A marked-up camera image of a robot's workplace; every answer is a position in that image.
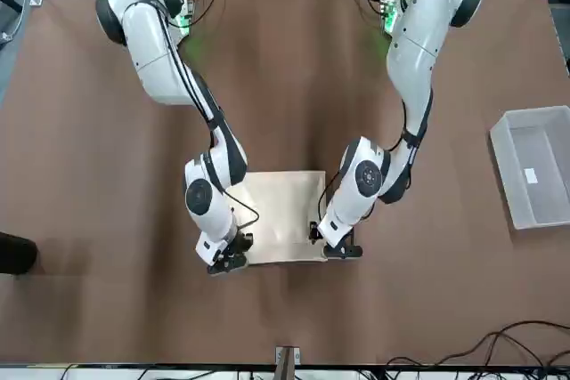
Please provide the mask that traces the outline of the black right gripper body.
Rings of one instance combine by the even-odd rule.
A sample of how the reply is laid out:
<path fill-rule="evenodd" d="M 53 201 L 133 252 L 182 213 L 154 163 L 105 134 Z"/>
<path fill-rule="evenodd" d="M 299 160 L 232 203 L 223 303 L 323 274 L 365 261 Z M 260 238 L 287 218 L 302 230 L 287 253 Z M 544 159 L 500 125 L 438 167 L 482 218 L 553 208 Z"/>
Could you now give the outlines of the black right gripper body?
<path fill-rule="evenodd" d="M 254 234 L 252 232 L 242 232 L 239 230 L 224 250 L 224 257 L 235 257 L 246 254 L 253 246 Z"/>

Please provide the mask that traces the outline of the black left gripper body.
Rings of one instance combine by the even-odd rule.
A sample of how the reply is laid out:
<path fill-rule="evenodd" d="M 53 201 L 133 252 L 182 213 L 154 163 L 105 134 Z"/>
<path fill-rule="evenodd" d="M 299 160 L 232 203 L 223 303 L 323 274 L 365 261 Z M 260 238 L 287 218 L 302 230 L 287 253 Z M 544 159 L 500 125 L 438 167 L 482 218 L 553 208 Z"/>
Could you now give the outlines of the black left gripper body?
<path fill-rule="evenodd" d="M 355 245 L 354 239 L 352 237 L 344 237 L 338 242 L 338 244 L 333 247 L 331 244 L 326 243 L 323 248 L 323 255 L 327 259 L 341 259 L 345 260 L 344 257 L 344 247 L 348 245 Z"/>

